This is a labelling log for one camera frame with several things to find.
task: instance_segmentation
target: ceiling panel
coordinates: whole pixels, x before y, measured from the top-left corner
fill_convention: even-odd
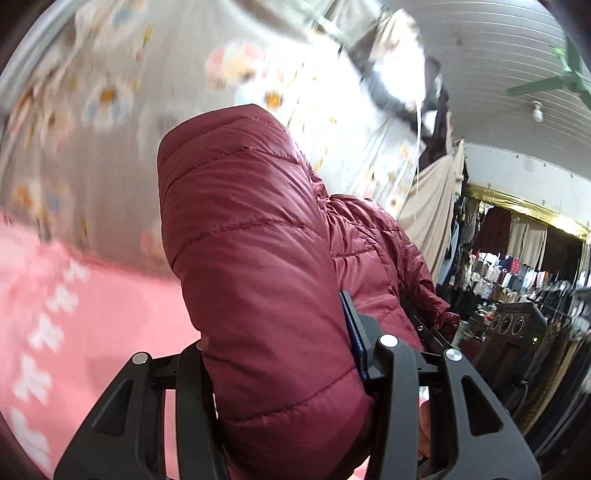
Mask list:
[[[454,128],[469,141],[541,158],[591,179],[591,112],[564,90],[509,97],[505,89],[561,73],[563,32],[537,0],[394,0],[443,64]],[[583,76],[591,86],[591,75]],[[532,101],[544,122],[532,119]]]

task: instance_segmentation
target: pink blanket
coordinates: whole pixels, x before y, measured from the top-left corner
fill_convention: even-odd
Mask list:
[[[130,356],[177,353],[199,333],[174,281],[75,260],[20,226],[0,225],[0,252],[0,409],[51,477]],[[175,458],[167,428],[168,474],[178,478]]]

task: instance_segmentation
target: light bulb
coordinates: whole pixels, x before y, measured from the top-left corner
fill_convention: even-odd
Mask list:
[[[534,110],[534,121],[539,124],[544,121],[544,114],[542,113],[542,110],[538,110],[537,108]]]
[[[540,124],[544,121],[544,114],[542,113],[542,104],[539,102],[533,102],[533,104],[534,104],[534,112],[533,112],[534,122]]]

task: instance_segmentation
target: hanging clothes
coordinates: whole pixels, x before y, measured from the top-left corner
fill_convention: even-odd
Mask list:
[[[462,140],[455,156],[446,155],[415,178],[398,217],[408,237],[425,257],[434,278],[439,277],[452,235],[449,225],[456,195],[462,188],[463,168]]]
[[[541,268],[548,226],[519,213],[511,214],[507,254],[535,270]]]
[[[488,269],[488,272],[486,273],[486,279],[493,283],[497,283],[500,276],[501,270],[499,269],[499,267],[491,267]]]
[[[504,268],[505,270],[509,271],[511,270],[511,265],[513,264],[513,257],[510,255],[505,255],[505,258],[503,260],[499,261],[499,266],[501,268]]]
[[[544,284],[544,276],[546,272],[538,272],[536,279],[535,279],[535,286],[541,287]]]
[[[458,222],[454,222],[452,243],[449,248],[451,255],[449,256],[449,258],[446,258],[443,261],[443,265],[441,266],[441,271],[439,272],[439,279],[437,280],[437,285],[444,284],[445,279],[447,278],[447,275],[448,275],[450,269],[452,268],[453,259],[456,256],[457,242],[459,240],[459,236],[460,236],[460,226],[459,226]]]
[[[460,241],[462,243],[472,243],[474,240],[479,203],[480,202],[477,199],[473,198],[467,199],[466,201],[464,228],[462,229],[462,234],[460,235]]]
[[[435,117],[433,136],[427,142],[427,148],[418,159],[419,171],[432,165],[452,149],[452,115],[447,107],[448,100],[447,92],[443,89]]]
[[[503,277],[503,282],[501,283],[501,287],[505,288],[509,286],[509,283],[511,282],[511,279],[513,278],[513,274],[512,273],[507,273],[504,277]]]
[[[516,258],[513,259],[513,261],[511,262],[511,273],[513,273],[513,275],[517,275],[519,273],[519,260],[517,260]]]
[[[524,287],[531,288],[535,283],[535,279],[536,279],[537,275],[538,275],[538,272],[536,272],[535,270],[530,270],[529,272],[527,272],[525,274],[525,278],[523,280]]]
[[[553,226],[548,226],[544,259],[541,270],[574,281],[583,251],[583,242]]]
[[[509,246],[509,232],[511,231],[511,212],[500,207],[491,208],[484,222],[476,241],[473,251],[498,254],[504,257]]]

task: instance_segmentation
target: gold trim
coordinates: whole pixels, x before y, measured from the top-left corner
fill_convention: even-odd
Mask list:
[[[550,209],[536,205],[517,197],[513,197],[507,193],[498,192],[480,185],[468,185],[467,195],[469,197],[482,200],[483,202],[503,207],[512,212],[521,213],[540,222],[547,223],[553,227],[562,230],[580,238],[586,242],[591,238],[591,231],[576,222],[570,217],[564,216],[560,213],[553,212]]]

